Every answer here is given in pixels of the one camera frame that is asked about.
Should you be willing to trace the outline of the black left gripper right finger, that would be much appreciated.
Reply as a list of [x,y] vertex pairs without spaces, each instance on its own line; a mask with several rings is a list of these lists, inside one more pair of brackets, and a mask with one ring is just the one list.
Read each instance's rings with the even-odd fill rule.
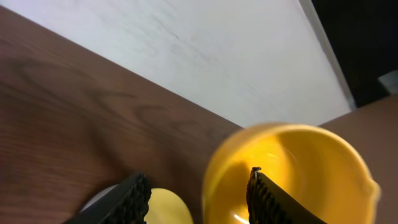
[[250,224],[325,224],[253,167],[246,191]]

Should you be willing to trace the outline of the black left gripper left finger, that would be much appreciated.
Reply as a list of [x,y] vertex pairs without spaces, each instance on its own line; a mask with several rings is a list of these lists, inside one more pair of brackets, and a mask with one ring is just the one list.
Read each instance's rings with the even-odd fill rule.
[[138,172],[64,224],[146,224],[150,196],[149,179]]

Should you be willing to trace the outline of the yellow measuring scoop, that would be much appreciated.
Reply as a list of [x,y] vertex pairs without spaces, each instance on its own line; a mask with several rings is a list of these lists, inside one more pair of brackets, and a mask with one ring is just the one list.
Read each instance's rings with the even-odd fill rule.
[[357,150],[316,126],[266,123],[242,129],[212,155],[201,200],[205,223],[247,223],[253,167],[327,223],[373,223],[379,185]]

